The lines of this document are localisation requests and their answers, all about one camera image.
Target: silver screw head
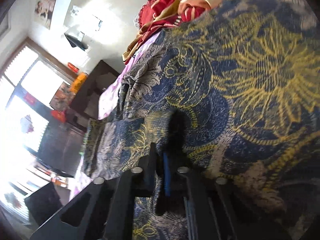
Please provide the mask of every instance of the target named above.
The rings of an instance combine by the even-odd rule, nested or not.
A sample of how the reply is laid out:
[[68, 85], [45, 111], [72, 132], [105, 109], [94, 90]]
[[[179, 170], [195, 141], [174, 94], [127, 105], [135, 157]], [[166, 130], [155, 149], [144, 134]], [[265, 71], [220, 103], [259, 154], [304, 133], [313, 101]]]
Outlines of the silver screw head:
[[189, 168], [188, 167], [179, 167], [178, 169], [177, 169], [177, 171], [179, 172], [179, 173], [188, 173], [189, 172]]
[[103, 177], [97, 177], [97, 178], [94, 179], [93, 183], [96, 184], [96, 185], [100, 185], [100, 184], [104, 183], [104, 178]]
[[216, 178], [216, 183], [219, 185], [225, 185], [227, 183], [227, 179], [223, 178], [223, 177], [218, 177]]
[[131, 169], [131, 172], [135, 173], [135, 174], [141, 173], [142, 171], [143, 171], [143, 169], [141, 167], [134, 167]]

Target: paisley pattern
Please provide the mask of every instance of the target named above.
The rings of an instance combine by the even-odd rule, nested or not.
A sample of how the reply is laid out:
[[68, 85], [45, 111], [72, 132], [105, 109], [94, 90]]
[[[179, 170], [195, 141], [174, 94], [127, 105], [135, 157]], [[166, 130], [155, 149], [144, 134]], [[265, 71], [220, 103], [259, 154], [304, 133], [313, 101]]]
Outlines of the paisley pattern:
[[[150, 142], [160, 153], [178, 109], [190, 160], [209, 178], [232, 179], [298, 239], [320, 191], [319, 33], [304, 0], [224, 0], [162, 30], [124, 76], [85, 171], [111, 179]], [[158, 177], [154, 197], [136, 200], [133, 239], [186, 239], [178, 208], [156, 216], [160, 186]]]

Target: picture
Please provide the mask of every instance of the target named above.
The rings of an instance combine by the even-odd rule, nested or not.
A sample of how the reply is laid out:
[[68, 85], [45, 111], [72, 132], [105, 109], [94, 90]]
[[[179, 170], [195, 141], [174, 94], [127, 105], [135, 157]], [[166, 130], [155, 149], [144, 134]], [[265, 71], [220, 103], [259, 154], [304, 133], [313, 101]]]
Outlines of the picture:
[[75, 94], [69, 91], [70, 86], [63, 82], [53, 98], [51, 99], [51, 102], [49, 105], [54, 109], [58, 111], [64, 111], [69, 106], [70, 102], [75, 97]]
[[34, 21], [50, 30], [56, 0], [36, 0]]

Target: blue and yellow floral blanket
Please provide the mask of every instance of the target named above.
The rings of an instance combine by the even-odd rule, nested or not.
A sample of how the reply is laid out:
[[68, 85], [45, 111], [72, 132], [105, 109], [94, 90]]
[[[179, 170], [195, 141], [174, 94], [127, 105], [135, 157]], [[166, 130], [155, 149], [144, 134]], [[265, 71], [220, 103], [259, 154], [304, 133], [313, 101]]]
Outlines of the blue and yellow floral blanket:
[[[83, 171], [112, 179], [150, 142], [161, 152], [178, 109], [189, 159], [233, 180], [298, 239], [319, 213], [319, 43], [305, 0], [224, 0], [162, 30], [122, 80], [117, 108], [91, 121]], [[183, 214], [157, 216], [156, 204], [157, 193], [137, 199], [133, 239], [186, 239]]]

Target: photo of baby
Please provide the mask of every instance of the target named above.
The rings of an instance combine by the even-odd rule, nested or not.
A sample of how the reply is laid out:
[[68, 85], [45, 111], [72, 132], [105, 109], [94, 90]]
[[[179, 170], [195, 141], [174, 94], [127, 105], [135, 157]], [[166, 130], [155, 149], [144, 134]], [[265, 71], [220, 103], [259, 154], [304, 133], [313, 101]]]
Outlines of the photo of baby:
[[36, 0], [34, 21], [50, 30], [56, 0]]

